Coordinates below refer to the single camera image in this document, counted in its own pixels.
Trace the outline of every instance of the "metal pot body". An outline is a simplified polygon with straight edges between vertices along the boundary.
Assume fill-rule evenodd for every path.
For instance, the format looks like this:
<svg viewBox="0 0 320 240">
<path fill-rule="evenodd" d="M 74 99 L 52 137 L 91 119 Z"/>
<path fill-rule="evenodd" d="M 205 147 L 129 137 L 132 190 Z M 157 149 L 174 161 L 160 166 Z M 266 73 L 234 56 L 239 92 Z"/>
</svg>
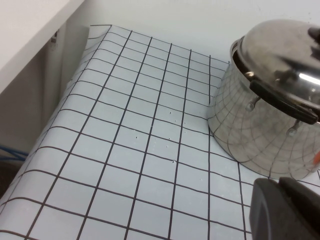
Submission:
<svg viewBox="0 0 320 240">
<path fill-rule="evenodd" d="M 245 167 L 267 177 L 299 180 L 318 170 L 319 123 L 298 122 L 260 99 L 249 84 L 232 60 L 208 111 L 216 141 Z"/>
</svg>

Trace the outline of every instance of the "white shelf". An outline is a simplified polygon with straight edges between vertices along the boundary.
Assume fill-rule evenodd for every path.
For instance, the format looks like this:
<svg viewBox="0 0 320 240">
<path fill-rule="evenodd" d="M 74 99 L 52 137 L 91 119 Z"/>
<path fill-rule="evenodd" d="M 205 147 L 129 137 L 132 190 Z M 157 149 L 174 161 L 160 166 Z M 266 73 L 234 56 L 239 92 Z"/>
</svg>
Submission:
<svg viewBox="0 0 320 240">
<path fill-rule="evenodd" d="M 84 0 L 0 0 L 0 93 Z"/>
</svg>

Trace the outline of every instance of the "pot lid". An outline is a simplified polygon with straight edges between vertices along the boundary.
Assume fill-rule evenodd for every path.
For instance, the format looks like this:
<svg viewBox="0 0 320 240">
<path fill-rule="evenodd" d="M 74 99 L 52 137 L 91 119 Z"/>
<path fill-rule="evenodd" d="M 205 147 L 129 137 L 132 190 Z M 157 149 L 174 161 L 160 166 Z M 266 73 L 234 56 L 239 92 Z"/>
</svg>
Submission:
<svg viewBox="0 0 320 240">
<path fill-rule="evenodd" d="M 277 96 L 320 116 L 320 26 L 270 20 L 238 41 L 237 54 L 249 73 Z"/>
</svg>

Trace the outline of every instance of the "lid handle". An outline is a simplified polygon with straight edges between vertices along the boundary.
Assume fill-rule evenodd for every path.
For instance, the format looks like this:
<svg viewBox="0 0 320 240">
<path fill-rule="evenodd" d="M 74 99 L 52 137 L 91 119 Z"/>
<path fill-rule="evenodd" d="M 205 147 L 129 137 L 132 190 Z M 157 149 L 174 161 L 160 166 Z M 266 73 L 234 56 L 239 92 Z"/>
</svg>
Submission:
<svg viewBox="0 0 320 240">
<path fill-rule="evenodd" d="M 320 28 L 310 27 L 308 29 L 308 34 L 312 37 L 318 44 L 320 44 Z"/>
<path fill-rule="evenodd" d="M 268 104 L 294 119 L 310 125 L 313 125 L 318 121 L 318 115 L 312 110 L 308 110 L 305 107 L 285 100 L 259 80 L 253 79 L 250 82 L 250 89 Z"/>
</svg>

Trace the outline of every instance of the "orange spot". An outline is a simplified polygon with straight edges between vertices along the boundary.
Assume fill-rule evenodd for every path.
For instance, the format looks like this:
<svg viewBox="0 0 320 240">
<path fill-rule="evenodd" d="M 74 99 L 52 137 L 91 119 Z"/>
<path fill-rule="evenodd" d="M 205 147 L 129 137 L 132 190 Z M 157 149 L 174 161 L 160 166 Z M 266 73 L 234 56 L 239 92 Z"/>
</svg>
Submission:
<svg viewBox="0 0 320 240">
<path fill-rule="evenodd" d="M 320 151 L 314 156 L 313 164 L 320 163 Z"/>
</svg>

